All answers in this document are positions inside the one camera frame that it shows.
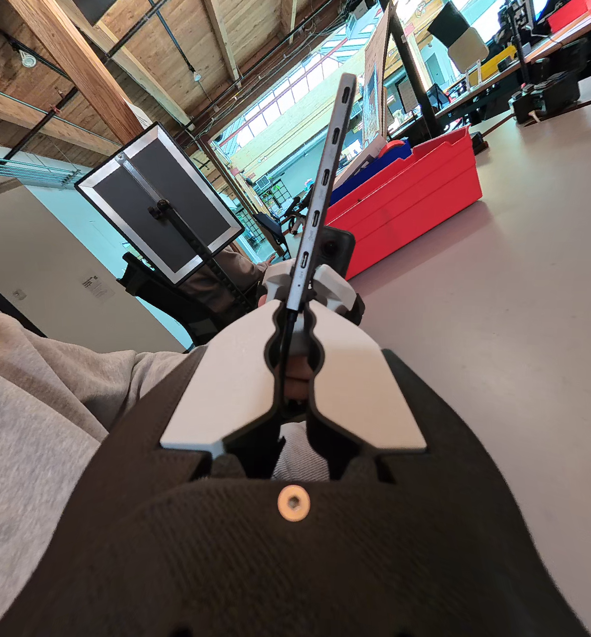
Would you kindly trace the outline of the grey slim port hub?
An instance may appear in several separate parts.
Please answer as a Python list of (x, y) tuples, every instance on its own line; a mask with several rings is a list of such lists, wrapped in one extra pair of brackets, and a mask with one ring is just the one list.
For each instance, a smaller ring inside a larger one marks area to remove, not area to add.
[(319, 234), (325, 223), (356, 87), (357, 77), (354, 74), (343, 73), (339, 78), (318, 172), (310, 191), (311, 197), (304, 231), (295, 264), (292, 267), (292, 282), (285, 303), (287, 315), (290, 318), (299, 314), (313, 275), (316, 252), (320, 244)]

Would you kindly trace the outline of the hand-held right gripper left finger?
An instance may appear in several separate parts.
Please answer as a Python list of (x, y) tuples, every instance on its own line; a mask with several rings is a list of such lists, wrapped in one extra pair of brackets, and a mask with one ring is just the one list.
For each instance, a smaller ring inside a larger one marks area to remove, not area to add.
[(274, 365), (267, 349), (279, 300), (227, 326), (209, 342), (160, 438), (169, 450), (232, 454), (250, 478), (271, 478), (284, 441)]

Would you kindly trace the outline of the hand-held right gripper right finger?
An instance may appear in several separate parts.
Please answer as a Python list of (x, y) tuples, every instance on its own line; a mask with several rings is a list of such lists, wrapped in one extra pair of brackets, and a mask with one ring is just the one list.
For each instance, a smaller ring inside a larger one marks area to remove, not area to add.
[(427, 442), (379, 345), (318, 301), (306, 309), (310, 337), (307, 439), (340, 479), (352, 460), (422, 454)]

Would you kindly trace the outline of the tall cardboard board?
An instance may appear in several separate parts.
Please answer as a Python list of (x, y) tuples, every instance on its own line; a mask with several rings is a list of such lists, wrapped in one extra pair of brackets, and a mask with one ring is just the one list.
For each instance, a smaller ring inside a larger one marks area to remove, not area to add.
[(386, 137), (386, 99), (384, 74), (389, 39), (390, 9), (388, 2), (373, 35), (364, 50), (362, 88), (362, 147), (379, 136)]

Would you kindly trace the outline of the black steel column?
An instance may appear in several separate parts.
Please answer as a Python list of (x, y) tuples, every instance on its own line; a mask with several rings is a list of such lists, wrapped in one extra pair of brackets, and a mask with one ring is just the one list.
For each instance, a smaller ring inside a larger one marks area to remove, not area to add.
[(419, 76), (419, 69), (411, 53), (410, 44), (404, 34), (401, 22), (393, 7), (392, 1), (380, 1), (383, 10), (388, 9), (388, 30), (393, 37), (395, 46), (399, 52), (403, 67), (411, 83), (412, 90), (421, 108), (422, 117), (431, 138), (437, 138), (443, 134), (443, 128), (438, 124), (433, 108), (427, 96), (426, 89)]

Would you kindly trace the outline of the blue storage bin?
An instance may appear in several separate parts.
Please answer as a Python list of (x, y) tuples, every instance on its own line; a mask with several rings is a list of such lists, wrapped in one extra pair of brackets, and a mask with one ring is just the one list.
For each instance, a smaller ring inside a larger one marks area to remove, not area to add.
[(412, 147), (408, 137), (396, 139), (388, 142), (380, 151), (377, 158), (370, 163), (366, 163), (363, 167), (355, 172), (351, 177), (347, 178), (341, 185), (335, 187), (332, 191), (329, 206), (333, 206), (342, 198), (353, 192), (356, 188), (363, 185), (374, 175), (379, 173), (397, 159), (407, 159), (412, 154)]

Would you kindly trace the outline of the black white-framed panel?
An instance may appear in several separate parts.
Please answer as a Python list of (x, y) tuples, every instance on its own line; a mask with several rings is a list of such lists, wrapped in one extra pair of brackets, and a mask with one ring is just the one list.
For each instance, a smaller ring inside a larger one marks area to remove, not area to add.
[(171, 284), (204, 264), (167, 213), (218, 255), (244, 227), (159, 122), (152, 123), (75, 188)]

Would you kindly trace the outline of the person's left hand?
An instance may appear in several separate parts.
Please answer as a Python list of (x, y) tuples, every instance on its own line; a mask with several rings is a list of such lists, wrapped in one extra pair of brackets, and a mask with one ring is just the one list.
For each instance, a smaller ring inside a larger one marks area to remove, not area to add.
[(306, 356), (290, 356), (285, 367), (284, 398), (287, 401), (308, 401), (309, 385), (313, 377), (314, 370)]

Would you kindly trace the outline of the large red storage bin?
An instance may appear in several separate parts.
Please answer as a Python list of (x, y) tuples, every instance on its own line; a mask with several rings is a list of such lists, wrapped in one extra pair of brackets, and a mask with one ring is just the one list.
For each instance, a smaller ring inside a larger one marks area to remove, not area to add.
[(346, 279), (482, 198), (473, 140), (464, 126), (414, 147), (330, 205), (327, 225), (356, 245)]

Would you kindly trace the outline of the black and tan panel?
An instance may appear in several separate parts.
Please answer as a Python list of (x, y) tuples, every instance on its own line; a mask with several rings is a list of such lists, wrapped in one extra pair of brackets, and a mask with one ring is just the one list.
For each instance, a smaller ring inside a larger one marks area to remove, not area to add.
[(427, 31), (446, 49), (454, 67), (465, 74), (489, 54), (489, 48), (453, 1), (447, 1), (428, 25)]

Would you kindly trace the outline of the yellow storage bin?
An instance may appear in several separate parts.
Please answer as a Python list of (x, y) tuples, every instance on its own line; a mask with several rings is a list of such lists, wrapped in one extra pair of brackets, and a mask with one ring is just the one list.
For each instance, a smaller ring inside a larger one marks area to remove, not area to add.
[(500, 51), (497, 55), (494, 55), (486, 62), (482, 63), (482, 81), (487, 80), (496, 73), (503, 72), (514, 62), (515, 59), (518, 59), (516, 47), (511, 44), (504, 50)]

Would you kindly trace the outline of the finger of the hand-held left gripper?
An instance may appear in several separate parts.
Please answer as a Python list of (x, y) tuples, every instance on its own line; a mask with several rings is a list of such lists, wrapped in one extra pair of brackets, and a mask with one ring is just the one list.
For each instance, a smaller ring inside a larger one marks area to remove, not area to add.
[(331, 312), (351, 321), (353, 288), (328, 264), (317, 266), (307, 293), (307, 322), (313, 323), (311, 304), (316, 301)]
[(265, 271), (262, 286), (266, 290), (265, 301), (286, 301), (292, 284), (294, 262), (277, 262)]

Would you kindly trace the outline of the white flat board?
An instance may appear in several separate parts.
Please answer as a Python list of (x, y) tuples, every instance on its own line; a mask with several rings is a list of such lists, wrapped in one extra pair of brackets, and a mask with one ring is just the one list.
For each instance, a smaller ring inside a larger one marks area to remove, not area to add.
[(375, 161), (386, 144), (386, 138), (380, 132), (377, 133), (366, 147), (344, 167), (343, 171), (338, 171), (332, 190), (335, 191), (343, 185), (347, 179)]

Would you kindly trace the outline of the black equipment box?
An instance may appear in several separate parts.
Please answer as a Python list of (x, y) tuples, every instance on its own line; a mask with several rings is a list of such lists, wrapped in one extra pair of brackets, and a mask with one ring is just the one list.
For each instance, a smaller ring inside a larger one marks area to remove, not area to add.
[(518, 124), (540, 122), (561, 113), (580, 99), (578, 76), (573, 71), (556, 73), (545, 81), (528, 84), (508, 100)]

